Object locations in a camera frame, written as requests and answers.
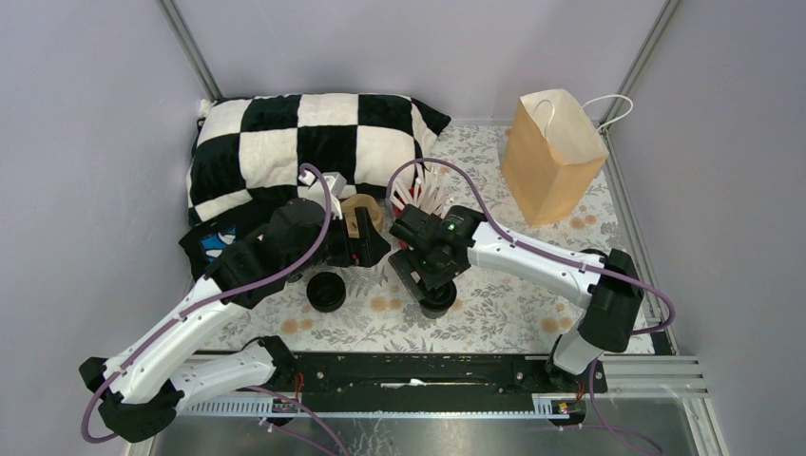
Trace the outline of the black paper coffee cup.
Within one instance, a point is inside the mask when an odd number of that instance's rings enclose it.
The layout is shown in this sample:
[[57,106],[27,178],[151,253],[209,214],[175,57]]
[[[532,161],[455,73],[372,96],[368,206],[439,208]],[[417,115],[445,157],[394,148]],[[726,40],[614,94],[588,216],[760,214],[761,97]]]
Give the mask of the black paper coffee cup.
[[422,292],[422,298],[418,300],[421,312],[429,319],[443,316],[457,298],[457,288],[453,281],[434,289],[427,289],[422,280],[417,285]]

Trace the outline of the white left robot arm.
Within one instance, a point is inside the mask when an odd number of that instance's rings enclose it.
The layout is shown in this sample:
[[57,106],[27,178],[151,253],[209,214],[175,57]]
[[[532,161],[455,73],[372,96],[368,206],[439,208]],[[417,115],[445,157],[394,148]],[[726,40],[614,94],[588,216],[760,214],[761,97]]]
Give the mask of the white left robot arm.
[[226,247],[185,298],[147,334],[121,353],[89,357],[79,368],[91,391],[82,417],[83,438],[98,412],[107,440],[138,443],[164,430],[177,414],[233,390],[267,386],[284,390],[298,379],[296,358],[277,336],[196,368],[184,361],[213,333],[281,292],[287,280],[320,264],[375,266],[391,250],[368,209],[355,212],[358,237],[336,209],[293,199],[269,221]]

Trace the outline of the brown paper bag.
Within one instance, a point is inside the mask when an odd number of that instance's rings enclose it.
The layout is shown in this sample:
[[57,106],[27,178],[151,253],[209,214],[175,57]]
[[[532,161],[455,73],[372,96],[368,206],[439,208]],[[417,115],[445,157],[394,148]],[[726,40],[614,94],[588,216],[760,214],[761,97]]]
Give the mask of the brown paper bag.
[[[608,99],[626,102],[627,110],[596,126],[585,109]],[[500,169],[528,226],[548,225],[572,215],[609,157],[602,131],[633,108],[633,101],[622,94],[582,104],[565,89],[519,99]]]

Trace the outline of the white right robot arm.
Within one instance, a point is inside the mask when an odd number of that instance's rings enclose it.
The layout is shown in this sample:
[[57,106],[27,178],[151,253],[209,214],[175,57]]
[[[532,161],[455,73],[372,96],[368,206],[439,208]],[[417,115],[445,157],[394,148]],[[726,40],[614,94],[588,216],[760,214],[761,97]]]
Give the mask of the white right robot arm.
[[639,276],[624,251],[575,252],[529,240],[464,206],[453,206],[439,217],[408,205],[390,233],[402,247],[389,263],[429,318],[442,316],[453,305],[454,280],[472,267],[519,277],[582,309],[545,366],[555,390],[571,390],[592,360],[628,348],[644,291],[635,285]]

